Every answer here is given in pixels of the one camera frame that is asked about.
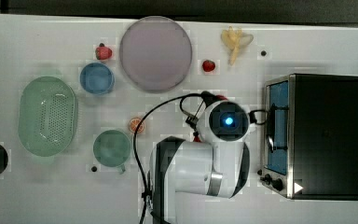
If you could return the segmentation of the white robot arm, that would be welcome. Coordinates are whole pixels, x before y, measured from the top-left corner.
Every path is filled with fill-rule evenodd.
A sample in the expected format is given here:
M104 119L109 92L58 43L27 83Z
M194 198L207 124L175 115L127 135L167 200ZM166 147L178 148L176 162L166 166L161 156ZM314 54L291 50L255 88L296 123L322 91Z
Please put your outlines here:
M147 177L151 196L146 203L153 224L176 224L178 192L234 197L246 184L253 130L247 106L229 100L208 103L196 123L200 140L169 136L153 148Z

